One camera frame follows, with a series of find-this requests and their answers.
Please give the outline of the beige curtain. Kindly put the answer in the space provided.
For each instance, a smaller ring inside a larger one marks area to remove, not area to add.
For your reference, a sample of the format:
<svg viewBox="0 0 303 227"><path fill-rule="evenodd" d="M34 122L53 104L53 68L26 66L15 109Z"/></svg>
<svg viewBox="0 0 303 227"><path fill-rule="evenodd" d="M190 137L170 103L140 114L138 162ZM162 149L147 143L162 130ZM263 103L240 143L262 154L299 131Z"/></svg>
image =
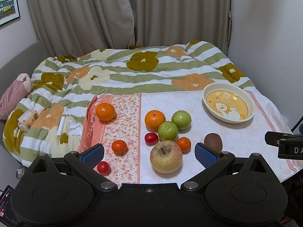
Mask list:
<svg viewBox="0 0 303 227"><path fill-rule="evenodd" d="M52 56L203 40L226 52L231 0L27 0Z"/></svg>

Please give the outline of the red cherry tomato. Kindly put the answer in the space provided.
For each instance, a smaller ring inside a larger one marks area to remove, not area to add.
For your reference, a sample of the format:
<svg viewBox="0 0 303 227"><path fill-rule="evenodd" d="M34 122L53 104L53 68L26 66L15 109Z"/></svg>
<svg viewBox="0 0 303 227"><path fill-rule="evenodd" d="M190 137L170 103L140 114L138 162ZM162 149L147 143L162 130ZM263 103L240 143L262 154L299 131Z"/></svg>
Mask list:
<svg viewBox="0 0 303 227"><path fill-rule="evenodd" d="M97 170L103 176L109 175L111 172L110 165L106 161L101 161L100 163L98 163Z"/></svg>
<svg viewBox="0 0 303 227"><path fill-rule="evenodd" d="M149 132L144 136L145 143L147 145L155 145L159 141L159 137L156 133Z"/></svg>

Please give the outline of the cream plate with bear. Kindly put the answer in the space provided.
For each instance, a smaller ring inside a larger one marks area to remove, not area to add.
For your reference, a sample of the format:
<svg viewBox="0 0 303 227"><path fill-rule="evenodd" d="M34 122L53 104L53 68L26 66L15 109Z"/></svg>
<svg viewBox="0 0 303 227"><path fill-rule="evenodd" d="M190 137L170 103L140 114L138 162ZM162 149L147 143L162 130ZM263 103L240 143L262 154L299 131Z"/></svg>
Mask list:
<svg viewBox="0 0 303 227"><path fill-rule="evenodd" d="M252 98L231 84L212 83L203 89L202 100L208 111L223 122L240 124L254 117Z"/></svg>

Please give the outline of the white paper piece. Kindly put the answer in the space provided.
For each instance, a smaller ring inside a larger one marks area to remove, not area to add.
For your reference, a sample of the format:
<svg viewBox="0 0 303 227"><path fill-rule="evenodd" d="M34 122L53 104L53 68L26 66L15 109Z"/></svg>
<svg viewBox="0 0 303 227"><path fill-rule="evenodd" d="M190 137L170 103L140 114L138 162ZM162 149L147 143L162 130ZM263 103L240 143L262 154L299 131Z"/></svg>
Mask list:
<svg viewBox="0 0 303 227"><path fill-rule="evenodd" d="M65 122L65 116L62 116L62 117L61 117L61 120L60 120L60 123L59 123L59 126L58 126L57 133L56 133L56 135L59 136L59 137L60 137L61 134L62 134L63 127L64 127L64 122Z"/></svg>

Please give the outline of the green apple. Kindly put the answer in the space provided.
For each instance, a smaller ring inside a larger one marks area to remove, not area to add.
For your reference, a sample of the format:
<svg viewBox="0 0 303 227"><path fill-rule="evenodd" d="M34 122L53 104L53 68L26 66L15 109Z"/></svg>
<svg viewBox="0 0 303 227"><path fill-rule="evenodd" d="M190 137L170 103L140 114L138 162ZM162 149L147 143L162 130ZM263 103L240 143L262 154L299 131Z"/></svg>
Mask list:
<svg viewBox="0 0 303 227"><path fill-rule="evenodd" d="M191 125L192 118L188 112L179 110L172 115L172 122L179 130L185 130Z"/></svg>
<svg viewBox="0 0 303 227"><path fill-rule="evenodd" d="M172 121L163 122L158 128L161 140L175 140L178 136L178 127Z"/></svg>

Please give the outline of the green apple back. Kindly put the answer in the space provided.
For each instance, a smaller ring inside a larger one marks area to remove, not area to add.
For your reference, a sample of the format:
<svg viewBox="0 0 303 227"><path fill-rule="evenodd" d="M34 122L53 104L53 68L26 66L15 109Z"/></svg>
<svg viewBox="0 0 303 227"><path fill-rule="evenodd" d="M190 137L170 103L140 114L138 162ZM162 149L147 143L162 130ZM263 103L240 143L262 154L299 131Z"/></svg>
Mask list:
<svg viewBox="0 0 303 227"><path fill-rule="evenodd" d="M192 118L188 112L179 110L172 115L172 122L179 130L185 130L191 125Z"/></svg>

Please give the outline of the small mandarin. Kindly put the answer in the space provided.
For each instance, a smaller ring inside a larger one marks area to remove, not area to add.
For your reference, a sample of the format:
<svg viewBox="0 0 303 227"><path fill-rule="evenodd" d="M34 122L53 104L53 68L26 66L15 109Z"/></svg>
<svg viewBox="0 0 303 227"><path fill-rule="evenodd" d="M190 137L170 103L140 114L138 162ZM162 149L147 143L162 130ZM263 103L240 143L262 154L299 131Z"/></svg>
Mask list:
<svg viewBox="0 0 303 227"><path fill-rule="evenodd" d="M127 151L127 143L123 140L115 140L111 144L111 149L114 153L123 154Z"/></svg>
<svg viewBox="0 0 303 227"><path fill-rule="evenodd" d="M183 153L186 153L191 149L191 140L187 137L179 138L177 140L177 144L179 145L179 147Z"/></svg>

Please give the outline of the red cherry tomato front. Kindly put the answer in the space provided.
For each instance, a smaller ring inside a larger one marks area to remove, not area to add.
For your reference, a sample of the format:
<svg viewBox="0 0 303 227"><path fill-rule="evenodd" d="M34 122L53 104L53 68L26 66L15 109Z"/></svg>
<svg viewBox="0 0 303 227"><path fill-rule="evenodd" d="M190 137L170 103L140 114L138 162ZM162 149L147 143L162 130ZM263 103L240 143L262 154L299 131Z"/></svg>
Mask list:
<svg viewBox="0 0 303 227"><path fill-rule="evenodd" d="M106 161L101 161L100 163L98 163L97 170L103 176L109 175L111 172L110 165Z"/></svg>

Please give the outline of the tissue pack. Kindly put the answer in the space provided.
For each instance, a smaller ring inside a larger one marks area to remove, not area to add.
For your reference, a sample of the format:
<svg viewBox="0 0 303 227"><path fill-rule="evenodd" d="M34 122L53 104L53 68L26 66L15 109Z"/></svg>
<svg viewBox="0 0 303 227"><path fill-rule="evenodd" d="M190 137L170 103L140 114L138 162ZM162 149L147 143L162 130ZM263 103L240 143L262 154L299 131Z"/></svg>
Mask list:
<svg viewBox="0 0 303 227"><path fill-rule="evenodd" d="M37 120L38 113L36 110L27 110L23 115L18 119L18 127L23 132L28 132L32 127L33 123Z"/></svg>

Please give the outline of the large orange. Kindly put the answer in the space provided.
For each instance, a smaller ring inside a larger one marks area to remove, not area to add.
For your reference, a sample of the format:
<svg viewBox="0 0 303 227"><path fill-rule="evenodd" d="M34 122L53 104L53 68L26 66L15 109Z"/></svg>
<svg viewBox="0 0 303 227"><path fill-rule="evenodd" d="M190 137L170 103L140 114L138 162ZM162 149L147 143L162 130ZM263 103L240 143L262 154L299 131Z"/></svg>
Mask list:
<svg viewBox="0 0 303 227"><path fill-rule="evenodd" d="M101 121L111 121L116 115L116 110L114 106L110 103L99 104L95 112L96 116Z"/></svg>
<svg viewBox="0 0 303 227"><path fill-rule="evenodd" d="M159 110L149 111L144 118L145 126L154 131L157 131L159 126L165 121L165 115Z"/></svg>

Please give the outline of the floral striped quilt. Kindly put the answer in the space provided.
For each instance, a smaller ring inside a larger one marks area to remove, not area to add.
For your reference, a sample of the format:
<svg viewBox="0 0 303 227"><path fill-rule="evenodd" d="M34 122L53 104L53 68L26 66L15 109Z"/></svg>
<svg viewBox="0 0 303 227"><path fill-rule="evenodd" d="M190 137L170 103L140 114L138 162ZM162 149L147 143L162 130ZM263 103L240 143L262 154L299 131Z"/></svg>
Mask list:
<svg viewBox="0 0 303 227"><path fill-rule="evenodd" d="M40 153L62 157L79 148L91 100L101 94L198 91L213 82L244 89L253 82L213 44L186 44L135 49L97 49L79 58L49 57L31 76L33 90L9 114L2 141L12 156L30 166ZM28 132L18 127L27 110L37 120ZM57 136L65 116L61 136Z"/></svg>

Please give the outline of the pink plush toy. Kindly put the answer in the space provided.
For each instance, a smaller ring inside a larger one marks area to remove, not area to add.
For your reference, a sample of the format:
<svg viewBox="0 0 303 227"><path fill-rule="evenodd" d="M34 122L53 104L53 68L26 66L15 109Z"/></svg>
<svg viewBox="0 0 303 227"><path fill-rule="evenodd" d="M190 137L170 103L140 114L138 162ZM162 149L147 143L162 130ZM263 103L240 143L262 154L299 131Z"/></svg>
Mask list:
<svg viewBox="0 0 303 227"><path fill-rule="evenodd" d="M1 96L1 120L7 120L20 100L33 89L33 83L27 73L21 73Z"/></svg>

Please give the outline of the green apple front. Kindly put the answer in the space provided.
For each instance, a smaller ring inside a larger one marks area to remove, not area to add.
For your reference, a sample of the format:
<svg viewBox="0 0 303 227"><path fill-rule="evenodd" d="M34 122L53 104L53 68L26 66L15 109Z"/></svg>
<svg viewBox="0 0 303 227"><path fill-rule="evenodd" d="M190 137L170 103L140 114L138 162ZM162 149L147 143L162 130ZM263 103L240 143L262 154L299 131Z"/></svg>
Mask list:
<svg viewBox="0 0 303 227"><path fill-rule="evenodd" d="M158 128L161 140L175 140L178 136L178 127L172 121L163 122Z"/></svg>

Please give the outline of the large yellow-red apple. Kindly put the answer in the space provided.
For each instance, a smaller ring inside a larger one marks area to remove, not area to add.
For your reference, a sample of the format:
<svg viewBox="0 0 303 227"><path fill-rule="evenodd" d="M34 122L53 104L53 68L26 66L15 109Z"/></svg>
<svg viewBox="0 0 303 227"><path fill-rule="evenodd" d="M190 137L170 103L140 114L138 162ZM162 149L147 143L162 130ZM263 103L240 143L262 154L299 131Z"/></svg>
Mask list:
<svg viewBox="0 0 303 227"><path fill-rule="evenodd" d="M181 167L183 155L174 141L164 140L153 147L149 158L154 170L170 174Z"/></svg>

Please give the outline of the brown kiwi fruit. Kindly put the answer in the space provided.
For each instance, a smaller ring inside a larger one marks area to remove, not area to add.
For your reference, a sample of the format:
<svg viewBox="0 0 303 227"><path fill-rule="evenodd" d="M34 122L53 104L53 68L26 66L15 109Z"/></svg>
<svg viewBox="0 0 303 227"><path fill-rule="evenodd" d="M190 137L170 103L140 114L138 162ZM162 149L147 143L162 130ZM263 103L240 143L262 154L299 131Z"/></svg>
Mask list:
<svg viewBox="0 0 303 227"><path fill-rule="evenodd" d="M209 133L204 138L204 144L211 148L212 150L216 151L217 153L222 152L223 143L221 137L216 133Z"/></svg>

